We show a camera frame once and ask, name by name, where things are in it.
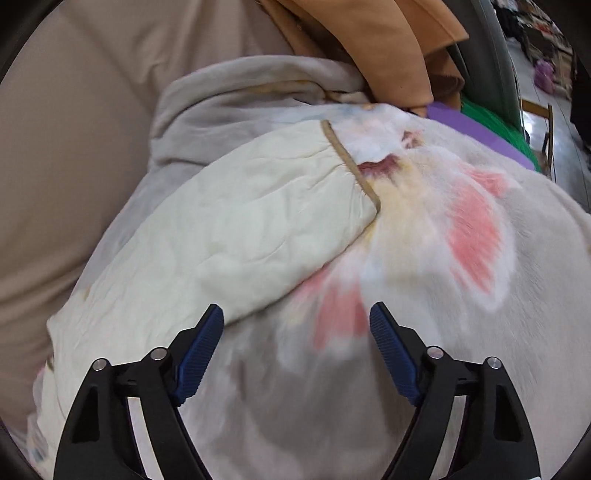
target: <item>pink bag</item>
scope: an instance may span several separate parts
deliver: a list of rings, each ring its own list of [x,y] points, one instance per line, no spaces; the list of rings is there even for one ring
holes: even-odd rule
[[[554,94],[554,66],[546,60],[535,64],[534,85],[550,95]]]

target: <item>gray floor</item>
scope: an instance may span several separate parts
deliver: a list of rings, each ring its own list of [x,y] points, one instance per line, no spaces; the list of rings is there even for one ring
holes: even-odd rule
[[[570,123],[570,102],[562,92],[548,95],[534,85],[534,67],[521,51],[519,43],[507,41],[509,53],[517,72],[521,97],[540,105],[550,103],[554,109],[554,166],[556,183],[589,212],[591,205],[591,173],[587,167],[589,156],[576,128]],[[524,113],[524,126],[531,137],[530,145],[540,150],[547,131],[547,121]]]

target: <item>blue gripper pad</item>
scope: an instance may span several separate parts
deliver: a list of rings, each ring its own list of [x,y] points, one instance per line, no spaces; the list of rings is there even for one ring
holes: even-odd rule
[[[223,312],[216,306],[204,319],[202,328],[178,366],[177,389],[172,395],[177,406],[197,392],[222,333]]]
[[[418,406],[421,392],[417,385],[417,368],[386,315],[377,304],[369,312],[369,328],[378,344],[390,376],[394,380],[396,390],[400,395],[406,397],[412,405]]]

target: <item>orange garment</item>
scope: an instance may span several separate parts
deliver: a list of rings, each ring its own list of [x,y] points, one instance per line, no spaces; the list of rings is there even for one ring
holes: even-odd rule
[[[441,0],[260,3],[297,55],[319,56],[320,49],[335,60],[350,56],[378,102],[417,113],[434,99],[459,108],[464,81],[446,47],[468,35]]]

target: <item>green fabric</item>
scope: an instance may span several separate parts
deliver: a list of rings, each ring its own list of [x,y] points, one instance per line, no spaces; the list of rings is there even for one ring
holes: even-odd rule
[[[512,125],[506,123],[500,116],[487,110],[483,106],[471,102],[465,97],[462,97],[462,113],[479,124],[484,125],[488,130],[491,130],[503,140],[513,145],[531,160],[536,171],[542,171],[538,164],[538,159],[531,151],[531,148],[525,141],[522,133]]]

